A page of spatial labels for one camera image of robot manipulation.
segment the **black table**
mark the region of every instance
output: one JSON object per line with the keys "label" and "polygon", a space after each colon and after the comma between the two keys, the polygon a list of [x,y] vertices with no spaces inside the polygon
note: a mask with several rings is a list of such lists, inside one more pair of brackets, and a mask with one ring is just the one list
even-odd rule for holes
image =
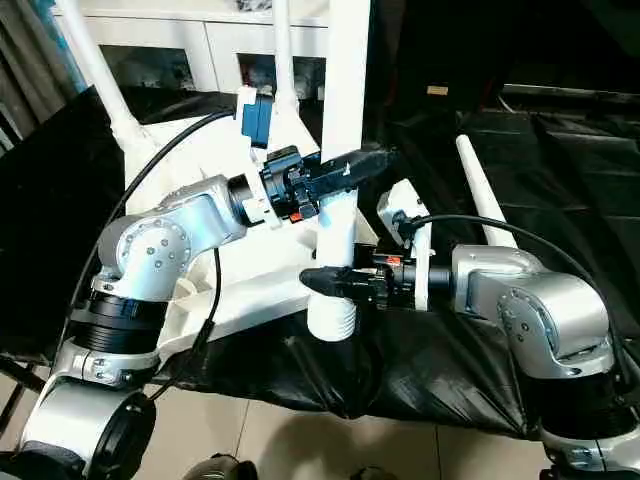
{"label": "black table", "polygon": [[[125,90],[145,123],[233,107],[233,96]],[[319,138],[321,105],[302,115]],[[557,243],[591,270],[615,312],[626,346],[640,333],[640,132],[606,120],[477,113],[410,119],[367,115],[366,136],[399,146],[405,159],[360,190],[360,207],[386,241],[375,204],[409,177],[432,213],[474,213],[453,139],[469,134],[507,219]],[[93,91],[85,92],[0,159],[5,205],[0,238],[5,356],[51,359],[81,265],[123,189],[122,153]],[[468,225],[434,228],[435,261],[457,243],[484,243]],[[520,246],[550,268],[551,252]],[[159,373],[163,381],[185,353]],[[535,437],[527,382],[504,332],[446,305],[419,313],[360,311],[356,335],[338,344],[313,338],[304,312],[210,343],[181,388],[261,399],[343,417],[364,414]]]}

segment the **white cabinet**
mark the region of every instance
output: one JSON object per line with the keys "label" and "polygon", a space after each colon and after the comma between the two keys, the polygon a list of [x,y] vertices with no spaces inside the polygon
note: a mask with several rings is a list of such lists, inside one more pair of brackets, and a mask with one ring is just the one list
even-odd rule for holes
{"label": "white cabinet", "polygon": [[[90,75],[80,56],[76,55],[76,47],[69,39],[64,19],[56,17],[56,20],[87,84],[90,85]],[[191,85],[195,90],[218,90],[204,23],[109,17],[86,17],[86,23],[93,39],[102,47],[119,83],[146,84],[143,73],[138,74],[141,77],[139,82],[135,81],[134,73],[129,73],[135,68],[135,65],[131,65],[132,62],[144,61],[151,69],[150,72],[147,70],[150,77],[162,76],[164,72],[158,75],[154,75],[154,72],[166,68],[170,71],[165,74],[165,78],[173,73],[187,77],[184,85]],[[166,80],[165,85],[173,83],[175,82]]]}
{"label": "white cabinet", "polygon": [[[243,85],[242,55],[274,55],[272,25],[207,23],[207,35],[222,92],[235,92]],[[328,29],[292,27],[291,52],[294,57],[326,58]]]}
{"label": "white cabinet", "polygon": [[[272,15],[240,12],[235,0],[78,0],[116,81],[233,93],[247,80],[238,55],[273,55]],[[292,51],[326,57],[329,0],[290,0]],[[64,18],[52,13],[88,84]]]}

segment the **white pipe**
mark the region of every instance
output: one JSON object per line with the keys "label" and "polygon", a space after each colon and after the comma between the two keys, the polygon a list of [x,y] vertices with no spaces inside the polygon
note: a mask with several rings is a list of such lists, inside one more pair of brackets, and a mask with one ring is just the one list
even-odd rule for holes
{"label": "white pipe", "polygon": [[[462,160],[464,173],[467,177],[478,215],[505,222],[502,209],[493,194],[491,184],[482,169],[469,137],[466,135],[458,136],[456,138],[456,147],[458,147],[458,153]],[[489,245],[518,248],[511,232],[486,226],[483,229]]]}
{"label": "white pipe", "polygon": [[291,55],[291,24],[289,0],[273,0],[273,28],[276,36],[276,106],[288,104],[298,111]]}
{"label": "white pipe", "polygon": [[[322,127],[322,160],[362,145],[362,112],[367,69],[370,0],[331,0],[329,45]],[[353,264],[358,192],[341,193],[320,202],[317,263]],[[317,338],[339,341],[355,328],[356,307],[350,300],[311,295],[307,325]]]}
{"label": "white pipe", "polygon": [[64,21],[73,42],[77,46],[83,63],[89,69],[91,80],[111,119],[111,129],[116,140],[120,142],[121,139],[132,134],[141,135],[141,133],[137,132],[138,130],[141,131],[140,125],[124,101],[102,52],[93,38],[91,38],[76,0],[56,0],[56,3],[64,15]]}

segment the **white plastic tube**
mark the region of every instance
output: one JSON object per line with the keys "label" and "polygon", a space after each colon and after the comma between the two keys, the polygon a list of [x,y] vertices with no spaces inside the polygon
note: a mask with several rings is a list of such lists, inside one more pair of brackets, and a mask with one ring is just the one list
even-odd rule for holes
{"label": "white plastic tube", "polygon": [[[369,39],[370,0],[331,0],[322,127],[322,159],[331,160],[362,145],[362,112]],[[316,259],[319,266],[353,264],[358,192],[320,202]],[[351,336],[356,307],[350,300],[311,295],[307,325],[325,341]]]}
{"label": "white plastic tube", "polygon": [[[471,145],[469,137],[459,135],[458,138],[456,138],[456,147],[458,147],[462,167],[464,168],[464,173],[467,177],[478,215],[505,222],[506,220],[502,209],[493,194],[491,184],[484,174],[480,160],[478,160],[478,156],[473,149],[473,145]],[[487,226],[484,226],[483,229],[489,245],[518,248],[511,232]]]}
{"label": "white plastic tube", "polygon": [[276,38],[276,106],[287,104],[298,111],[293,56],[291,55],[291,25],[289,0],[273,0],[273,28]]}
{"label": "white plastic tube", "polygon": [[142,135],[140,125],[124,101],[109,65],[98,45],[91,38],[78,3],[76,0],[56,0],[56,3],[64,16],[69,33],[77,47],[77,53],[87,65],[91,80],[111,119],[111,129],[116,140],[120,142],[131,135]]}

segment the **metal leg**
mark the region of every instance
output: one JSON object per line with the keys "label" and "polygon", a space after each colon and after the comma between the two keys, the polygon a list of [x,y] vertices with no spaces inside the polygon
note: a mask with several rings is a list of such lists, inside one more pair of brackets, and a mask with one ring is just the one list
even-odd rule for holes
{"label": "metal leg", "polygon": [[40,393],[44,388],[44,380],[28,368],[21,367],[13,360],[0,357],[0,373],[12,378],[24,388]]}
{"label": "metal leg", "polygon": [[[27,365],[26,370],[28,372],[31,372],[33,368],[34,368],[34,365],[29,364]],[[18,403],[20,403],[20,399],[22,398],[24,391],[25,391],[24,385],[18,383],[13,389],[13,392],[11,392],[11,396],[9,396],[9,400],[7,400],[7,403],[2,409],[2,413],[0,413],[0,438],[2,438],[2,436],[4,435],[4,432],[7,430],[7,427],[9,426],[9,422],[11,421],[11,417],[13,417],[13,414],[16,411],[16,408],[18,407]]]}

